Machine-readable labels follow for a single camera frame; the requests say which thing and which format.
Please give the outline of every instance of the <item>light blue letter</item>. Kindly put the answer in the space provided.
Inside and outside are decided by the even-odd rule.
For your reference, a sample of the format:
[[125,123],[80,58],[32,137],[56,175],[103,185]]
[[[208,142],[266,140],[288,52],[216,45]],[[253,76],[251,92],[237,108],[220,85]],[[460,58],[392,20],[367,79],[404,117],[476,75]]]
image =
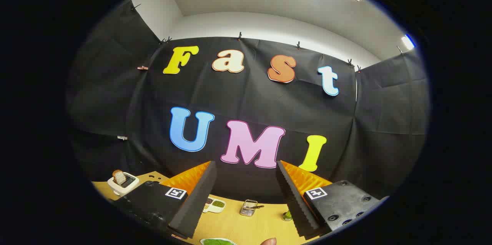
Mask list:
[[214,121],[213,114],[208,112],[197,112],[195,117],[198,119],[198,129],[196,130],[196,138],[193,142],[190,142],[183,137],[183,130],[185,129],[186,117],[189,117],[190,111],[186,108],[171,108],[171,128],[169,131],[169,137],[171,142],[181,150],[188,152],[198,152],[202,150],[207,143],[207,135],[209,131],[209,124]]
[[318,68],[318,72],[321,73],[323,80],[323,90],[326,92],[326,94],[337,96],[338,88],[333,87],[333,79],[338,80],[338,75],[336,73],[333,73],[330,66],[320,67]]

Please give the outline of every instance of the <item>orange foam pad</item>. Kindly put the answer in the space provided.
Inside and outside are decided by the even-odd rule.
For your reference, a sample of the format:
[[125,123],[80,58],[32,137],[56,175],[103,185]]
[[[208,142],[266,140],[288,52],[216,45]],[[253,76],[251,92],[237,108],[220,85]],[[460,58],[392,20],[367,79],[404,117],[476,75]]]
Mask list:
[[178,175],[171,177],[160,184],[165,185],[167,187],[176,187],[179,189],[184,189],[190,195],[193,192],[196,184],[202,177],[203,173],[209,166],[210,161],[195,166],[191,169],[188,169]]
[[289,174],[290,179],[296,186],[297,191],[301,193],[301,196],[304,196],[304,192],[308,190],[317,187],[325,187],[329,184],[332,184],[332,182],[325,180],[324,178],[315,175],[311,172],[303,170],[295,165],[292,165],[282,160],[281,163],[283,164],[285,171],[287,171],[287,173]]

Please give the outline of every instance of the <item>letter m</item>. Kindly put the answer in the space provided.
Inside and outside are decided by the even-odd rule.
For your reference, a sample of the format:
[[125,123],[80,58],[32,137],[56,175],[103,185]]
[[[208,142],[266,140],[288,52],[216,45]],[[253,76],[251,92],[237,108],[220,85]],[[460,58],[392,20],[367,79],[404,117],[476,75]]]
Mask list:
[[276,167],[276,153],[280,138],[285,135],[285,130],[279,127],[269,126],[263,130],[256,141],[253,141],[249,126],[244,121],[231,120],[227,122],[231,130],[229,145],[225,155],[220,159],[227,163],[238,163],[237,150],[241,150],[241,156],[245,164],[249,164],[257,154],[260,157],[254,162],[255,166],[261,168]]

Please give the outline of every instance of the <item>green herb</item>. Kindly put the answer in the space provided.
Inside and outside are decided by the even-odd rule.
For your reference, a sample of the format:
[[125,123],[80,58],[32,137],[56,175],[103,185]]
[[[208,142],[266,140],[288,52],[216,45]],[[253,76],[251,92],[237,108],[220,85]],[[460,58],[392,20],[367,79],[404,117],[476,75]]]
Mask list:
[[221,202],[221,201],[214,201],[212,203],[212,206],[216,206],[216,207],[219,207],[219,208],[223,208],[225,206],[225,203]]
[[204,245],[233,245],[227,240],[220,239],[205,239],[203,240]]

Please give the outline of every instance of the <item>table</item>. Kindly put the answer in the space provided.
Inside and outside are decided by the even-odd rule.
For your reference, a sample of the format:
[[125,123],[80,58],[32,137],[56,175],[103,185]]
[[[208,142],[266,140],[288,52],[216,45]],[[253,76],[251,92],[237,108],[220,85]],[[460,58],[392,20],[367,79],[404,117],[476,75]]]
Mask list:
[[[168,178],[158,172],[150,172],[137,176],[139,185],[147,180],[163,182]],[[94,187],[104,198],[116,200],[119,198],[113,193],[107,182],[93,182]],[[300,245],[305,240],[299,237],[294,222],[285,222],[282,215],[288,210],[284,203],[261,203],[265,207],[256,210],[253,216],[245,217],[239,214],[243,201],[236,201],[220,196],[210,195],[226,203],[224,210],[220,213],[202,213],[193,238],[184,241],[193,245],[201,245],[200,240],[204,238],[227,238],[237,245],[260,245],[264,240],[276,238],[278,245]]]

